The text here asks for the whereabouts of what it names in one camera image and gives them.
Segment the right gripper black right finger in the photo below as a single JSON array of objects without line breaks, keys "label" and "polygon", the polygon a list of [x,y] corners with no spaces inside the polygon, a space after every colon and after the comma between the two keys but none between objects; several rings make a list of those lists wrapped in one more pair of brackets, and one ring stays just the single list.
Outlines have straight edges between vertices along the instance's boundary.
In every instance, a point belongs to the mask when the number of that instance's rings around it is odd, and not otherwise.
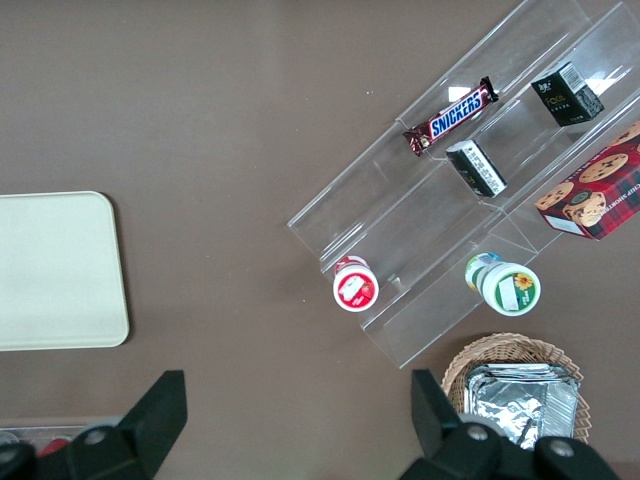
[{"label": "right gripper black right finger", "polygon": [[500,465],[499,435],[463,422],[429,370],[411,377],[411,416],[423,456],[400,476],[406,479],[492,479]]}]

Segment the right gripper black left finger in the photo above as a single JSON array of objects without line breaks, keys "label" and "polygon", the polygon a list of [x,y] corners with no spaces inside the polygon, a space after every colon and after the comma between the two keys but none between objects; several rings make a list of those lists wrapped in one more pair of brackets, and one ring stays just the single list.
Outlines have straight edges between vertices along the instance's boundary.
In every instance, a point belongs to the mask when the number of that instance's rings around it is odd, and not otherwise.
[{"label": "right gripper black left finger", "polygon": [[164,372],[115,425],[96,425],[64,449],[72,479],[152,479],[188,419],[185,374]]}]

